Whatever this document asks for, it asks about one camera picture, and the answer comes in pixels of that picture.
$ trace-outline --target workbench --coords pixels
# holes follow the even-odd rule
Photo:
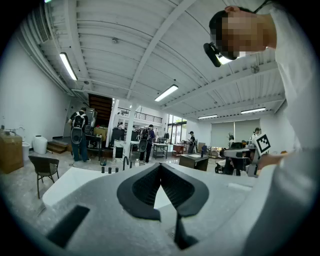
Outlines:
[[[98,152],[98,159],[100,161],[100,157],[102,156],[102,136],[92,136],[92,135],[85,135],[85,140],[87,142],[97,142],[99,143],[99,148],[92,148],[92,147],[86,147],[87,150],[96,151]]]
[[[163,154],[157,154],[158,149],[160,149],[161,152],[163,152]],[[157,157],[164,157],[165,159],[167,159],[168,156],[168,144],[164,144],[164,143],[153,143],[153,153],[152,156],[155,157],[154,159],[157,159]]]
[[[134,141],[134,140],[131,140],[131,141],[130,141],[130,147],[131,147],[131,149],[130,149],[129,158],[131,158],[131,156],[132,156],[132,149],[133,149],[134,145],[139,145],[139,143],[140,143],[140,141]]]
[[[196,170],[207,171],[209,156],[201,154],[182,154],[180,155],[180,166],[189,167]]]

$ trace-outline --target hand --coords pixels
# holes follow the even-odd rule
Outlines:
[[[260,157],[260,160],[258,162],[258,170],[261,170],[263,167],[269,165],[270,163],[270,155],[268,154],[263,154]]]

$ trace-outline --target wooden chair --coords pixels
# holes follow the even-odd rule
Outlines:
[[[42,183],[44,183],[43,177],[49,177],[52,180],[52,182],[55,183],[52,175],[56,173],[59,179],[59,173],[58,173],[59,160],[49,158],[49,157],[39,157],[39,156],[33,156],[33,155],[29,155],[29,159],[34,165],[34,170],[36,173],[36,188],[38,190],[38,198],[40,199],[39,180],[41,179]]]

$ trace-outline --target cardboard box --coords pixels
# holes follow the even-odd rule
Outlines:
[[[108,128],[96,127],[93,129],[93,133],[95,135],[102,135],[102,141],[105,142],[107,139]]]
[[[0,132],[0,169],[9,174],[23,166],[22,137]]]

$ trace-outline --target white bin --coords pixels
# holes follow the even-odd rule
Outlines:
[[[29,160],[29,148],[30,144],[26,142],[22,142],[22,157],[23,161]]]
[[[33,151],[44,155],[47,152],[48,140],[42,136],[34,136],[32,141]]]

